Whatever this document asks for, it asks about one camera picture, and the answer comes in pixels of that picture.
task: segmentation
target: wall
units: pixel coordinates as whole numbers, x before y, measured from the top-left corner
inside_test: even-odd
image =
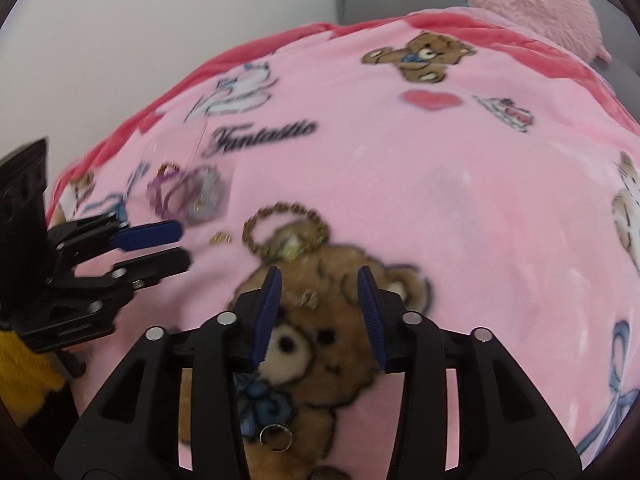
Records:
[[[212,56],[334,0],[19,0],[0,29],[0,156],[48,136],[49,182]]]

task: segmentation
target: silver screw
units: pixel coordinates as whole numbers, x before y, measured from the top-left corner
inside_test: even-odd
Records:
[[[487,328],[476,328],[474,330],[474,337],[478,339],[478,341],[486,343],[487,341],[491,341],[491,339],[494,338],[494,334]]]
[[[402,316],[402,321],[407,325],[420,325],[420,323],[422,323],[422,316],[417,312],[407,312]]]
[[[98,312],[101,308],[102,308],[102,302],[98,300],[98,301],[94,301],[93,303],[90,303],[86,310],[89,314],[94,314],[95,312]]]
[[[145,332],[145,337],[149,341],[158,341],[164,336],[164,329],[161,326],[153,326]]]
[[[222,314],[218,314],[216,319],[220,325],[233,325],[233,323],[238,320],[238,316],[233,312],[223,312]]]

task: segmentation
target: pink fluffy pillow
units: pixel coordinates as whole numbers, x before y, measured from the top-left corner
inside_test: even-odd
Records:
[[[595,57],[611,60],[602,45],[598,17],[588,0],[469,0],[469,4],[530,28],[586,62]]]

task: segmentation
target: gold ring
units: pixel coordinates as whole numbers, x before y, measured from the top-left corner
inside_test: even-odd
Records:
[[[262,428],[262,431],[260,432],[260,437],[258,438],[260,440],[260,444],[262,444],[263,446],[266,446],[267,443],[264,441],[265,433],[267,432],[267,430],[271,430],[271,429],[284,431],[287,435],[289,435],[289,443],[287,444],[287,447],[283,449],[272,449],[272,451],[276,453],[284,453],[291,446],[293,446],[293,432],[289,428],[287,428],[284,424],[279,424],[279,423],[270,424]]]

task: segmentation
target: blue gripper pad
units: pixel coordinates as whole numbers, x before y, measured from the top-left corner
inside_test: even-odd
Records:
[[[380,316],[378,298],[380,293],[369,267],[358,271],[358,303],[369,335],[373,356],[383,370],[386,368],[385,327]]]
[[[173,244],[180,241],[180,238],[182,238],[180,222],[169,220],[122,229],[111,237],[110,245],[113,249],[129,252]]]
[[[251,348],[251,363],[254,368],[264,361],[267,346],[271,338],[271,330],[276,321],[280,307],[280,293],[282,291],[282,273],[280,269],[271,267],[262,284],[264,302],[259,306],[260,313],[254,326],[254,345]]]

